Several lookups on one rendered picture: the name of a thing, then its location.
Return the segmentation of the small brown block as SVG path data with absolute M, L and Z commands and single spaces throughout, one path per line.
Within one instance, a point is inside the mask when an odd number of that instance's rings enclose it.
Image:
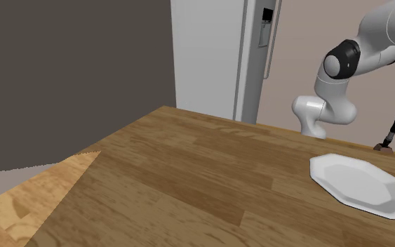
M 373 149 L 379 152 L 385 152 L 390 154 L 394 153 L 391 147 L 383 147 L 381 143 L 376 144 Z

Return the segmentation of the white octagonal plate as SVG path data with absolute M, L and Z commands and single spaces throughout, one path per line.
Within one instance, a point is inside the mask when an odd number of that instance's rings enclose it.
M 395 220 L 395 177 L 373 164 L 324 154 L 309 160 L 310 178 L 346 206 Z

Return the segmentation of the grey refrigerator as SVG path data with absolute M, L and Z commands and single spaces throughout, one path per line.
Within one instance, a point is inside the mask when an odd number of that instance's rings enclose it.
M 176 106 L 255 124 L 282 0 L 170 0 Z

